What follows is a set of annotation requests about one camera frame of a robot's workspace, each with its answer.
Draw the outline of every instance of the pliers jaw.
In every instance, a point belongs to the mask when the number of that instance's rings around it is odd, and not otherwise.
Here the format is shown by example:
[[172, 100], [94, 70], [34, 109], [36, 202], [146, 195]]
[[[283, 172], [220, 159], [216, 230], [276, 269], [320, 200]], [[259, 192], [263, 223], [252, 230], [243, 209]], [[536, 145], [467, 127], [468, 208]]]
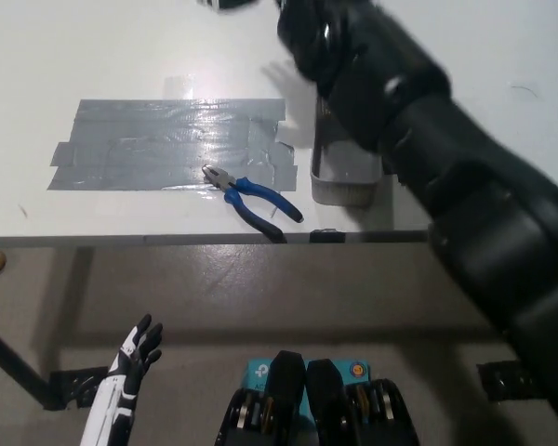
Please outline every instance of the pliers jaw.
[[223, 191], [235, 188], [235, 178], [223, 169], [206, 164], [203, 166], [203, 173], [206, 179], [216, 188], [220, 188]]

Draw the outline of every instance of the white table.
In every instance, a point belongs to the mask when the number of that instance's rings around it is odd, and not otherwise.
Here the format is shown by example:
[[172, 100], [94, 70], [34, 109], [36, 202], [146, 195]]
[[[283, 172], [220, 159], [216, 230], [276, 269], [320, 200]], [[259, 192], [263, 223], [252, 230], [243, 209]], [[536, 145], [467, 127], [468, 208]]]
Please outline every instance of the white table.
[[[467, 110], [558, 183], [558, 0], [383, 3], [448, 69]], [[286, 98], [279, 138], [296, 147], [299, 174], [298, 190], [285, 196], [305, 221], [280, 212], [272, 221], [290, 242], [323, 229], [348, 241], [425, 229], [427, 218], [396, 185], [364, 212], [312, 200], [315, 95], [275, 35], [277, 17], [271, 0], [223, 15], [195, 0], [0, 2], [0, 246], [263, 242], [221, 193], [47, 190], [51, 156], [68, 140], [81, 98], [187, 93]], [[182, 79], [192, 80], [169, 88]], [[247, 204], [272, 211], [259, 199]]]

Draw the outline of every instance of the pliers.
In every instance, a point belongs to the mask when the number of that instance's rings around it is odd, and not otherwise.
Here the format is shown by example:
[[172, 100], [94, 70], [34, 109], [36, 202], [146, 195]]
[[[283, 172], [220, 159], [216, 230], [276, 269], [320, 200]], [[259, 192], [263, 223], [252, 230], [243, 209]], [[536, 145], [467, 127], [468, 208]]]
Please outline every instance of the pliers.
[[262, 232], [273, 243], [286, 242], [283, 232], [272, 223], [269, 223], [250, 211], [242, 201], [240, 192], [245, 195], [260, 197], [274, 204], [292, 220], [298, 223], [304, 219], [296, 206], [275, 190], [253, 183], [246, 177], [235, 179], [223, 169], [208, 164], [203, 166], [203, 173], [213, 186], [225, 192], [225, 202], [233, 205], [235, 211], [248, 225]]

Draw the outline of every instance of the robotic arm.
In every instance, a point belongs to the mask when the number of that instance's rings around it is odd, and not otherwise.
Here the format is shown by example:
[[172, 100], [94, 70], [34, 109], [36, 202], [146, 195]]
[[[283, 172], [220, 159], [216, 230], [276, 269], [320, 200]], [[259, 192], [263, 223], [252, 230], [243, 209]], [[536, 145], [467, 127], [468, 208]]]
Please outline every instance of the robotic arm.
[[147, 332], [149, 325], [147, 314], [120, 347], [93, 401], [81, 446], [127, 446], [142, 377], [161, 358], [163, 326]]
[[381, 7], [278, 6], [300, 73], [429, 213], [432, 250], [558, 414], [558, 187], [458, 107], [445, 72]]

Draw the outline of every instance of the duct tape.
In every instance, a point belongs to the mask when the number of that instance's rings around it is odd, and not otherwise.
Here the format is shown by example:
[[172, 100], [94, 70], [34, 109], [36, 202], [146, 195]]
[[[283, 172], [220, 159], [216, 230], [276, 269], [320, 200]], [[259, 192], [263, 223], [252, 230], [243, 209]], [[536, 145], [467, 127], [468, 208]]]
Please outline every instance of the duct tape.
[[[219, 167], [235, 177], [248, 177], [274, 190], [295, 190], [298, 167], [287, 165], [276, 169], [271, 165]], [[49, 190], [213, 190], [203, 181], [201, 166], [74, 166], [59, 167]]]
[[283, 99], [81, 100], [74, 121], [284, 121]]
[[282, 99], [82, 100], [49, 189], [206, 190], [213, 164], [295, 190], [294, 150], [275, 141], [285, 112]]

